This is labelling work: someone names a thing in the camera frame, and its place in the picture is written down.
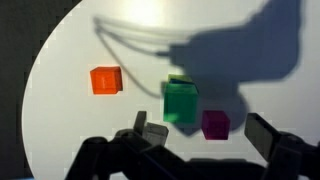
block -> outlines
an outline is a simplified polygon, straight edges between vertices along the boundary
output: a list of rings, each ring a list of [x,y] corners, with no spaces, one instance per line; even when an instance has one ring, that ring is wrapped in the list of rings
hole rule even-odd
[[[193,84],[170,84],[165,87],[165,122],[194,123],[196,119],[198,92]]]
[[[165,145],[169,130],[165,126],[147,123],[143,129],[142,137],[152,145]]]
[[[186,75],[169,74],[168,81],[170,82],[172,79],[192,83],[192,79]]]
[[[90,71],[93,94],[116,94],[122,91],[120,67],[97,67]]]
[[[203,111],[201,128],[206,140],[227,140],[230,120],[223,111]]]
[[[170,79],[170,84],[193,84],[193,82],[181,81],[177,79]]]

white surface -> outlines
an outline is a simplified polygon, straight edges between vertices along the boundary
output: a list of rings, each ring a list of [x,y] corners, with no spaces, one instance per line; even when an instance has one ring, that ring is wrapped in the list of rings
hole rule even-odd
[[[94,18],[131,22],[149,28],[185,31],[241,25],[261,10],[264,0],[117,0],[82,1],[50,35],[30,74],[23,103],[23,138],[36,179],[63,179],[82,141],[91,136],[111,140],[119,129],[131,128],[137,111],[148,111],[148,121],[166,125],[166,146],[181,158],[245,158],[265,165],[243,136],[243,126],[228,141],[206,141],[201,130],[186,137],[162,122],[160,83],[168,73],[182,73],[165,58],[130,50],[104,36],[126,70],[142,84],[141,90],[123,70],[124,91],[94,96],[89,71],[98,65],[119,64],[95,34]],[[296,70],[282,81],[240,84],[251,112],[280,130],[320,140],[320,2],[303,3],[300,55]],[[167,45],[144,45],[166,50]]]

white table surface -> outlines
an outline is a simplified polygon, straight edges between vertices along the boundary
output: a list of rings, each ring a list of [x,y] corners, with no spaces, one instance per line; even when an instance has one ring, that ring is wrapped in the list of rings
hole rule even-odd
[[[244,137],[243,123],[230,132],[227,141],[206,141],[201,130],[191,136],[185,136],[172,124],[163,122],[161,82],[167,79],[168,73],[188,74],[189,71],[172,64],[167,57],[147,55],[123,46],[106,34],[102,34],[103,41],[101,41],[95,29],[97,22],[107,20],[127,22],[123,27],[103,23],[99,27],[109,28],[115,33],[120,33],[120,36],[140,37],[140,40],[151,41],[129,42],[152,52],[167,51],[169,42],[188,43],[190,40],[188,37],[205,30],[220,32],[221,29],[225,29],[221,32],[226,33],[220,35],[226,36],[222,38],[227,38],[229,44],[222,49],[232,46],[236,50],[241,50],[245,46],[243,44],[246,43],[246,38],[250,39],[251,33],[246,32],[249,37],[239,42],[232,42],[233,35],[243,28],[246,30],[248,22],[250,25],[254,15],[264,11],[264,5],[268,2],[268,0],[84,0],[78,4],[45,42],[34,63],[25,91],[22,116],[23,140],[35,178],[63,179],[83,140],[91,136],[104,136],[111,140],[116,131],[133,126],[139,110],[148,112],[148,122],[169,128],[166,147],[184,160],[192,157],[245,158],[266,165]],[[267,11],[271,14],[285,11],[289,5],[287,3],[294,1],[278,0],[278,2],[282,3],[271,8],[275,12],[270,8]],[[257,78],[255,74],[251,74],[250,77],[244,77],[244,80],[238,79],[237,85],[242,101],[246,103],[246,110],[243,112],[257,112],[278,130],[292,132],[302,136],[307,142],[316,144],[320,140],[320,1],[302,1],[300,9],[301,27],[296,38],[299,42],[298,54],[294,48],[283,47],[286,44],[274,44],[280,49],[274,52],[265,52],[268,50],[260,48],[265,52],[260,56],[262,60],[266,59],[264,57],[266,54],[274,53],[268,56],[274,60],[270,60],[270,63],[294,62],[294,65],[289,67],[290,71],[281,77],[259,77],[258,69],[252,71],[256,73]],[[228,31],[237,27],[240,30]],[[138,29],[142,29],[142,32],[136,33]],[[278,31],[271,30],[274,31],[272,32],[274,37],[278,37],[277,33],[280,33],[281,37],[287,34],[281,32],[281,28]],[[219,33],[217,37],[216,40],[223,46],[224,39],[219,39]],[[290,44],[294,40],[288,41],[279,42]],[[121,61],[112,56],[103,42],[109,44]],[[261,42],[264,42],[261,46],[270,46],[265,41]],[[231,49],[230,52],[237,52],[235,49]],[[290,50],[293,50],[291,54],[296,55],[296,58],[279,59],[282,57],[279,54],[283,51],[288,53]],[[239,56],[241,53],[235,55],[234,60]],[[203,73],[208,77],[210,83],[210,77],[216,75],[216,72],[210,72],[210,66],[217,64],[201,64],[199,61],[192,62],[192,65],[209,67],[199,74]],[[218,65],[228,66],[228,63],[220,62]],[[263,63],[265,62],[262,62],[260,70],[274,67]],[[121,66],[123,92],[117,95],[93,95],[89,71],[100,65]],[[231,65],[226,72],[238,68]],[[250,71],[255,68],[259,67],[248,66],[241,70]],[[223,75],[223,72],[224,70],[217,72],[218,77]],[[199,87],[202,99],[200,101],[206,102],[203,107],[223,108],[215,104],[214,100],[206,101],[205,97],[201,97],[201,91],[205,91],[202,88],[204,87]]]

